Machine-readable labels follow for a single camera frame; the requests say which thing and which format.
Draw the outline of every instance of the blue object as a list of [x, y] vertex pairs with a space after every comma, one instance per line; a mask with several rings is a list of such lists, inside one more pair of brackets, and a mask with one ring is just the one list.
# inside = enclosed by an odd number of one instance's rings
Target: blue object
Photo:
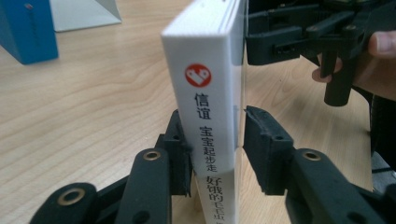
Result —
[[23, 64], [57, 58], [50, 0], [0, 0], [0, 45]]

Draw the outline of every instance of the wooden table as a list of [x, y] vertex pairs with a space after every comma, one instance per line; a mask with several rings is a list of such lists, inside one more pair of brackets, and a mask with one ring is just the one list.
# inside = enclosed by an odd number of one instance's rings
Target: wooden table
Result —
[[[123, 23], [57, 34], [60, 58], [21, 65], [0, 48], [0, 223], [26, 223], [56, 189], [98, 189], [129, 174], [177, 108], [161, 30], [190, 0], [119, 0]], [[304, 59], [246, 69], [246, 105], [268, 110], [296, 147], [326, 153], [352, 183], [372, 187], [368, 105], [341, 108]], [[289, 222], [283, 197], [264, 196], [240, 159], [240, 222]], [[193, 197], [173, 199], [176, 224], [204, 223]]]

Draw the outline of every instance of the hand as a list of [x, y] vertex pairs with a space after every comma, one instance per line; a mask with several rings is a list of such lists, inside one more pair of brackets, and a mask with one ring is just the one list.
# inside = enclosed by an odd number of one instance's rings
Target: hand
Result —
[[[337, 59], [334, 73], [342, 66], [342, 61]], [[312, 73], [312, 78], [317, 82], [332, 81], [332, 76], [320, 78], [320, 69]], [[376, 32], [371, 36], [368, 52], [359, 57], [353, 84], [396, 101], [396, 31]]]

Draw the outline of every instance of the white book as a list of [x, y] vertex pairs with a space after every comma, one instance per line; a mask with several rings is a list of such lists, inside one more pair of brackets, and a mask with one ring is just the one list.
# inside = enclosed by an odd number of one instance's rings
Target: white book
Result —
[[50, 0], [56, 32], [121, 23], [115, 0]]
[[162, 33], [207, 224], [237, 223], [244, 0], [195, 0]]

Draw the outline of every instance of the book spine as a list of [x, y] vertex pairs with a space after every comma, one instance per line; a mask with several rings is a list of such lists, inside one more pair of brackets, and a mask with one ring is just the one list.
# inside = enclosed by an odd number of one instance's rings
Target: book spine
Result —
[[243, 55], [243, 30], [237, 30], [238, 35], [163, 36], [207, 224], [237, 223], [234, 167]]

